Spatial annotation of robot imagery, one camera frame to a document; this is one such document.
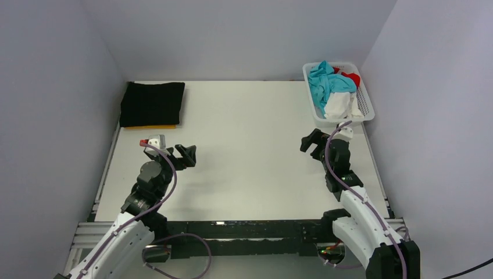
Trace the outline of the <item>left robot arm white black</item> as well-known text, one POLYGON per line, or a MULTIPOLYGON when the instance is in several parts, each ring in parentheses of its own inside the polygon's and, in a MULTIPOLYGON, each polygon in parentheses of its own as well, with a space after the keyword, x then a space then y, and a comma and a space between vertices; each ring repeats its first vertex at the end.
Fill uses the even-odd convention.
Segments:
POLYGON ((144 163, 116 220, 94 249, 66 278, 118 278, 132 258, 166 239, 167 218, 158 210, 177 184, 177 172, 196 165, 195 145, 164 148, 155 139, 142 140, 144 163))

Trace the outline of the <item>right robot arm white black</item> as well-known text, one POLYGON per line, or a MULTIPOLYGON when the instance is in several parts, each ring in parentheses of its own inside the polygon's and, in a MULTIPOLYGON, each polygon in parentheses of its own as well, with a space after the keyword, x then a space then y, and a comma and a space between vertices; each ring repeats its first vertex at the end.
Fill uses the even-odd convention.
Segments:
POLYGON ((322 163, 326 186, 342 206, 324 213, 320 233, 327 241, 340 240, 360 262, 366 278, 420 278, 419 247, 377 211, 351 169, 352 136, 349 127, 339 127, 332 134, 316 128, 301 139, 302 152, 315 145, 310 155, 322 163))

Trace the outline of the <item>turquoise t shirt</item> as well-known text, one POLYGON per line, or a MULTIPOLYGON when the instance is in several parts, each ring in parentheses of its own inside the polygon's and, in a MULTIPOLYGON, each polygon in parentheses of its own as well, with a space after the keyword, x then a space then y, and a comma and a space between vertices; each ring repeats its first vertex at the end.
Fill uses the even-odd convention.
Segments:
POLYGON ((330 93, 353 93, 358 89, 350 78, 335 74, 332 65, 326 60, 311 69, 308 81, 314 103, 321 110, 324 109, 330 93))

